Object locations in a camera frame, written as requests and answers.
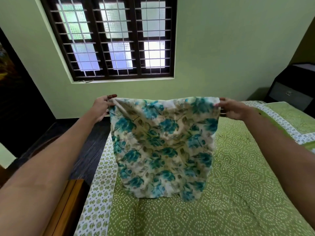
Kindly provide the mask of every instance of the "black door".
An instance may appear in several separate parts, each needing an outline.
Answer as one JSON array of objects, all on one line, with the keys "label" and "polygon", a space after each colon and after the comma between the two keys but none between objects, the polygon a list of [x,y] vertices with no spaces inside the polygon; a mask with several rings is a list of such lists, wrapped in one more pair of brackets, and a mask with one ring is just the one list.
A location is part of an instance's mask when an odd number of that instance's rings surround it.
[{"label": "black door", "polygon": [[20,157],[55,117],[0,29],[0,142]]}]

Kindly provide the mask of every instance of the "floral cloth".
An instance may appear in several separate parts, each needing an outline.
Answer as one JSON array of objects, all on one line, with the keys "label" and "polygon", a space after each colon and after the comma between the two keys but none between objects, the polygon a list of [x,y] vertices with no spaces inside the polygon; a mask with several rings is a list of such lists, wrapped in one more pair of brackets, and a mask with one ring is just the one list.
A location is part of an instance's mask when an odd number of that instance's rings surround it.
[{"label": "floral cloth", "polygon": [[113,150],[124,187],[137,198],[198,199],[211,169],[218,98],[114,98]]}]

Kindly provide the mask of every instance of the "window frame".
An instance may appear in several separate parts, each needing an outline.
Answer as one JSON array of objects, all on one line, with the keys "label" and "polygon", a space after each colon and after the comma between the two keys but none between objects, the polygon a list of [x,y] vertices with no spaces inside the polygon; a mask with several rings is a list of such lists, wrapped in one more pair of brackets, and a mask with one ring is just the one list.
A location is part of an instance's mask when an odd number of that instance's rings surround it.
[{"label": "window frame", "polygon": [[[57,15],[59,12],[57,12],[57,5],[53,5],[53,2],[58,2],[58,0],[41,0],[42,6],[45,10],[46,16],[48,18],[48,21],[50,23],[50,26],[52,27],[53,33],[56,37],[57,43],[60,47],[60,50],[62,52],[62,55],[65,59],[65,62],[67,64],[67,67],[69,69],[69,72],[73,78],[73,81],[92,81],[92,80],[115,80],[115,79],[142,79],[142,78],[161,78],[161,77],[174,77],[174,64],[175,64],[175,34],[176,34],[176,15],[177,15],[177,0],[123,0],[124,6],[128,11],[126,11],[126,17],[127,20],[129,19],[129,25],[127,22],[128,26],[128,35],[129,37],[132,37],[132,42],[130,47],[131,50],[131,58],[132,63],[133,63],[133,69],[120,69],[120,70],[115,70],[111,69],[112,67],[112,59],[110,57],[110,52],[108,48],[108,44],[104,44],[104,42],[111,42],[111,39],[107,39],[106,34],[105,34],[105,28],[104,24],[98,24],[100,23],[100,20],[103,21],[102,15],[101,15],[101,10],[100,7],[98,8],[99,10],[96,10],[95,5],[97,4],[98,0],[80,0],[83,7],[83,11],[85,14],[85,18],[87,20],[87,25],[89,27],[89,31],[92,33],[91,34],[91,43],[93,43],[96,56],[98,58],[98,63],[101,63],[102,69],[100,70],[94,70],[91,72],[95,72],[96,76],[90,75],[90,76],[80,76],[82,75],[83,71],[78,70],[79,67],[76,66],[77,59],[75,57],[75,53],[72,49],[73,40],[69,38],[62,38],[61,37],[61,32],[62,33],[67,33],[66,28],[64,24],[60,24],[59,27],[57,27],[56,22],[62,22],[61,16]],[[166,62],[169,63],[169,67],[166,66],[165,69],[163,68],[146,68],[144,66],[145,62],[145,52],[144,52],[144,41],[151,41],[155,40],[156,37],[143,37],[143,32],[139,32],[138,29],[140,26],[142,26],[142,21],[139,20],[141,18],[141,9],[139,7],[141,6],[142,1],[165,1],[166,2],[166,7],[169,8],[170,6],[170,11],[168,12],[168,19],[170,17],[170,41],[168,48],[166,45],[165,41],[165,64]],[[62,3],[75,3],[75,0],[62,0]],[[115,40],[115,42],[123,42],[123,38],[121,40]]]}]

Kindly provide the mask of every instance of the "window sill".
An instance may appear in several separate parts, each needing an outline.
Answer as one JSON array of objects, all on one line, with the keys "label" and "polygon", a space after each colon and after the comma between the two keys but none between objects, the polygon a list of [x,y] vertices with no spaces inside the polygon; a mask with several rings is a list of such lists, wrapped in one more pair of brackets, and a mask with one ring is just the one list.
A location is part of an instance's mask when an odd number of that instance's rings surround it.
[{"label": "window sill", "polygon": [[161,78],[143,78],[143,79],[109,79],[109,80],[93,80],[89,81],[72,81],[72,84],[91,84],[91,83],[111,83],[111,82],[129,82],[129,81],[146,81],[146,80],[166,80],[174,79],[174,77],[161,77]]}]

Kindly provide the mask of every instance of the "black tiled floor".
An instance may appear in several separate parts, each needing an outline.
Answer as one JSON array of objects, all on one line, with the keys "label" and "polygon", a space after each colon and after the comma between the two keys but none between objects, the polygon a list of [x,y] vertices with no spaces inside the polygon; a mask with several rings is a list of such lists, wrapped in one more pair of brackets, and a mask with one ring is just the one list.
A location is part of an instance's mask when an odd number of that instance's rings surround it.
[{"label": "black tiled floor", "polygon": [[[54,136],[65,133],[76,119],[57,120],[46,132],[39,138],[20,158],[16,159],[13,164],[17,167],[22,166],[29,156],[40,145],[53,138]],[[101,122],[96,123],[84,143],[77,162],[74,164],[70,179],[84,179],[91,185],[97,165],[100,161],[108,134],[111,129],[109,117],[105,117]]]}]

